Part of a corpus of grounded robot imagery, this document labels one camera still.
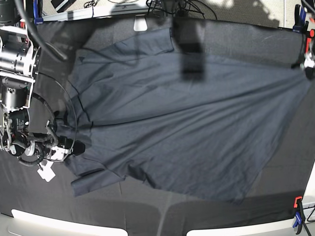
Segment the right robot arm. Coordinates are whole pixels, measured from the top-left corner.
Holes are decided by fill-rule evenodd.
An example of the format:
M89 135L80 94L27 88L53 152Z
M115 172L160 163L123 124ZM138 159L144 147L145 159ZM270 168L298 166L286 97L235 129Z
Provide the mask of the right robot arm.
M0 3L0 148L20 164L37 167L41 178L50 182L55 177L52 165L82 154L85 146L76 139L57 135L52 109L48 109L51 119L46 123L45 134L29 131L31 100L48 107L47 101L33 91L41 52L66 60L37 32L37 25L43 23L42 8L40 0Z

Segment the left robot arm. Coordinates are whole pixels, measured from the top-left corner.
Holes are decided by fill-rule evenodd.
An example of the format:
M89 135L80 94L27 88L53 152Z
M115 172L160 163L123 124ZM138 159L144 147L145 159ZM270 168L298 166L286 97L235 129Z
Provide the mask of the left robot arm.
M315 29L308 29L309 22L315 23L315 1L302 0L295 5L293 32L302 35L302 50L291 68L300 68L309 80L315 80Z

